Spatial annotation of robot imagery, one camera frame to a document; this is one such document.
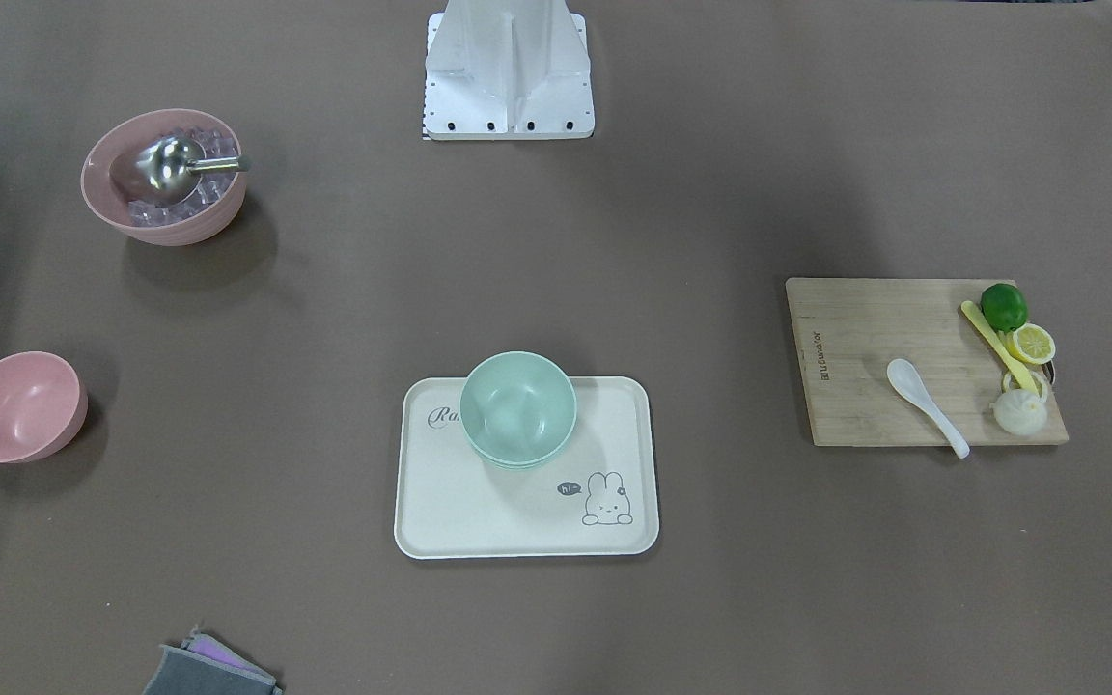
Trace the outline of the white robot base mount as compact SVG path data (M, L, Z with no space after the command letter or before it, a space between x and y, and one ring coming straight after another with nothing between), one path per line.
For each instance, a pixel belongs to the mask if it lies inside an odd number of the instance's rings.
M590 138L586 19L565 1L450 1L427 22L421 133L431 141Z

